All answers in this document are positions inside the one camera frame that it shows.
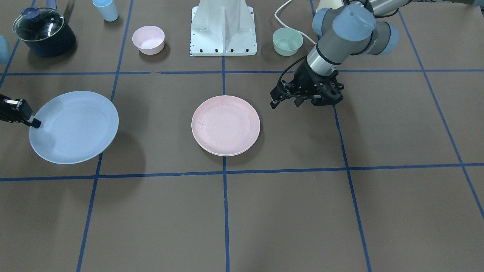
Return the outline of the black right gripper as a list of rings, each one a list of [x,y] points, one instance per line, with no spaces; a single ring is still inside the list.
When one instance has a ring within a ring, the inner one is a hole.
[[[5,122],[21,122],[33,128],[40,128],[42,122],[32,117],[32,109],[24,99],[12,100],[5,95],[0,96],[0,120]]]

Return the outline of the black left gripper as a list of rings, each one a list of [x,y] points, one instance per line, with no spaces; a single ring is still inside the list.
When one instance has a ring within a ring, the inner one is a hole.
[[[294,65],[300,61],[292,63],[287,67],[278,79],[278,97],[272,98],[271,108],[277,108],[280,102],[294,98],[296,107],[299,107],[304,101],[310,100],[314,106],[331,106],[341,102],[344,97],[341,91],[344,85],[337,81],[338,70],[330,69],[328,76],[321,76],[314,72],[306,60],[295,70],[292,81],[286,82],[283,76]]]

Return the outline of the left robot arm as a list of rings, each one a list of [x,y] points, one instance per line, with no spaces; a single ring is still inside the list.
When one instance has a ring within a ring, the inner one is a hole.
[[[396,26],[377,21],[391,17],[409,0],[345,0],[341,7],[321,8],[312,29],[320,37],[312,50],[295,62],[292,81],[280,77],[271,91],[271,108],[294,99],[296,106],[310,100],[314,106],[336,105],[343,100],[344,85],[337,81],[337,67],[349,56],[384,55],[399,41]]]

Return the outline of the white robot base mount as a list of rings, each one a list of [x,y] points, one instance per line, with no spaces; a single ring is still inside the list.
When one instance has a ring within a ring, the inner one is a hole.
[[[201,0],[191,10],[190,55],[253,56],[254,9],[245,0]]]

